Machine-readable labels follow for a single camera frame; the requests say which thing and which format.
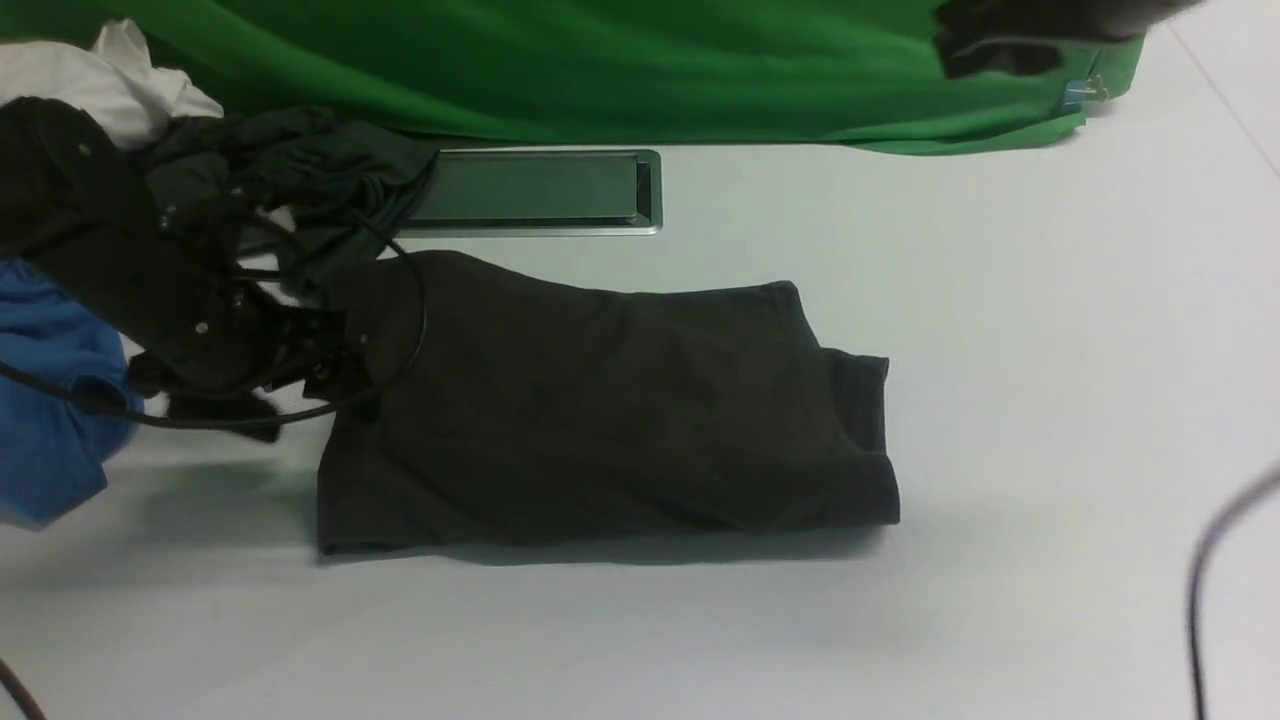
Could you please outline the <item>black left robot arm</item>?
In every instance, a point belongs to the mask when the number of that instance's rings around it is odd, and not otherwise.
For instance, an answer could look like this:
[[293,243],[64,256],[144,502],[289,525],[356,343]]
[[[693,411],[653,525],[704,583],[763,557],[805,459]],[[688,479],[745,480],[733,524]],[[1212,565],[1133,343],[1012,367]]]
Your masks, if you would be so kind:
[[339,313],[284,305],[239,264],[246,231],[287,238],[248,199],[160,208],[102,127],[52,99],[3,106],[1,155],[3,256],[140,347],[125,384],[166,407],[136,423],[273,442],[367,388]]

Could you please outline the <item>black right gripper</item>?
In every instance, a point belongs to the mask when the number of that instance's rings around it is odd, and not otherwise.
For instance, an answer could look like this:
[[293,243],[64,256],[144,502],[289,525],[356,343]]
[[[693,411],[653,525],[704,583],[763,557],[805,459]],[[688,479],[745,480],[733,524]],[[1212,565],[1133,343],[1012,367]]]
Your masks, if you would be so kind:
[[943,76],[1042,76],[1066,50],[1129,44],[1201,1],[945,1],[934,10]]

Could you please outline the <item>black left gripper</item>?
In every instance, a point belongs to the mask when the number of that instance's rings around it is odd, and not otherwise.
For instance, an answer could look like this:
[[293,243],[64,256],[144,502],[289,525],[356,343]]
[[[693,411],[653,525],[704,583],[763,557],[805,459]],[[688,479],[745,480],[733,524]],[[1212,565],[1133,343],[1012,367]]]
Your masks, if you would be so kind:
[[296,383],[326,395],[348,356],[344,313],[273,300],[216,301],[143,343],[128,361],[128,384],[166,400],[160,427],[273,443],[289,419],[265,395]]

